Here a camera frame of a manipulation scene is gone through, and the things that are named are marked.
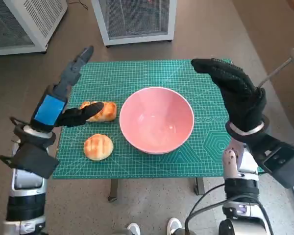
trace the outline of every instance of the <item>grid lines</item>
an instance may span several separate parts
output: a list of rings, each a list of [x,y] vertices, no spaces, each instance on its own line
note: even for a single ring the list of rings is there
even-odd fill
[[[230,141],[225,130],[228,114],[219,89],[210,77],[197,74],[190,60],[91,62],[73,87],[68,108],[83,101],[113,101],[118,106],[112,122],[86,123],[62,129],[56,157],[60,161],[54,179],[121,179],[215,177],[223,174],[221,155]],[[119,126],[122,104],[145,87],[166,87],[184,96],[193,108],[195,126],[190,138],[177,150],[149,155],[131,146]],[[107,135],[112,155],[100,162],[85,157],[84,142],[92,135]]]

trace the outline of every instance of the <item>bread roll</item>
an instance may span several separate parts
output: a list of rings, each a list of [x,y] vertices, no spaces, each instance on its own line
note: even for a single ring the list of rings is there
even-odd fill
[[[95,134],[89,137],[84,143],[86,157],[93,161],[103,160],[112,153],[113,143],[109,137]]]
[[[80,109],[87,105],[97,103],[97,101],[84,101]],[[114,102],[103,102],[103,109],[87,121],[113,121],[117,116],[117,105]]]

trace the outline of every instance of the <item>metal rod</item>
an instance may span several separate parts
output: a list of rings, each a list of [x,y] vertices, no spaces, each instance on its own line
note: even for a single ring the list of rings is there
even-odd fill
[[[269,81],[273,76],[275,76],[277,73],[279,73],[285,66],[287,66],[292,61],[292,58],[289,58],[287,61],[285,61],[282,65],[280,65],[278,68],[276,68],[274,71],[272,71],[264,80],[262,80],[258,87],[262,87],[267,81]]]

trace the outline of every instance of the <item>white shoe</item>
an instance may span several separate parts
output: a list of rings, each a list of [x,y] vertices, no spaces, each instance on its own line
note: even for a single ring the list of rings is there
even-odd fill
[[[175,230],[182,228],[181,222],[177,218],[171,218],[167,225],[167,235],[171,235]]]
[[[136,223],[131,223],[127,226],[127,229],[129,229],[134,235],[141,235],[141,230]]]

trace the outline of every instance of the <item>black cable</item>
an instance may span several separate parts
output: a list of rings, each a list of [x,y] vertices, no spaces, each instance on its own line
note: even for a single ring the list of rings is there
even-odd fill
[[[88,6],[84,3],[82,3],[80,0],[74,1],[74,2],[69,2],[68,5],[69,4],[81,4],[88,11]]]
[[[237,200],[237,199],[239,199],[239,198],[250,198],[250,199],[253,199],[254,201],[257,202],[258,206],[260,207],[261,212],[264,214],[264,218],[265,218],[265,220],[267,221],[267,224],[268,224],[268,227],[269,227],[269,231],[270,231],[271,235],[273,235],[272,226],[271,226],[271,223],[270,223],[269,217],[268,217],[268,215],[267,215],[267,212],[266,212],[264,206],[261,204],[261,202],[260,202],[258,199],[254,198],[254,197],[252,197],[252,196],[249,196],[249,195],[238,195],[238,196],[234,196],[234,197],[231,197],[231,198],[229,198],[229,199],[227,199],[227,200],[224,200],[224,201],[221,201],[221,202],[218,202],[218,203],[212,204],[212,205],[210,205],[210,206],[207,206],[207,207],[204,207],[204,208],[202,208],[202,209],[199,209],[199,210],[195,211],[193,214],[189,215],[189,216],[186,218],[186,220],[185,220],[185,234],[186,234],[186,235],[190,235],[190,230],[189,230],[189,226],[188,226],[188,224],[189,224],[189,221],[190,221],[192,218],[194,218],[195,216],[199,215],[200,213],[203,213],[203,212],[208,211],[208,210],[211,210],[211,209],[213,209],[213,208],[216,208],[216,207],[222,206],[224,203],[229,203],[229,202],[234,201],[234,200]]]
[[[13,125],[17,125],[18,123],[17,122],[19,122],[19,123],[21,123],[21,124],[24,124],[24,125],[29,125],[27,122],[25,122],[25,121],[22,121],[22,120],[20,120],[20,119],[17,119],[16,117],[10,117],[10,121],[13,123]]]
[[[209,194],[211,191],[213,191],[213,190],[215,190],[215,189],[217,189],[217,188],[220,188],[220,187],[222,187],[222,186],[224,186],[224,184],[220,184],[220,185],[218,185],[218,186],[215,186],[215,187],[213,187],[212,189],[210,189],[210,190],[208,190],[207,192],[205,192],[205,193],[200,197],[200,199],[196,202],[196,204],[194,205],[194,207],[192,208],[192,210],[191,210],[191,212],[189,213],[188,216],[190,216],[191,213],[193,213],[193,211],[195,210],[196,206],[201,202],[201,200],[202,200],[207,194]]]

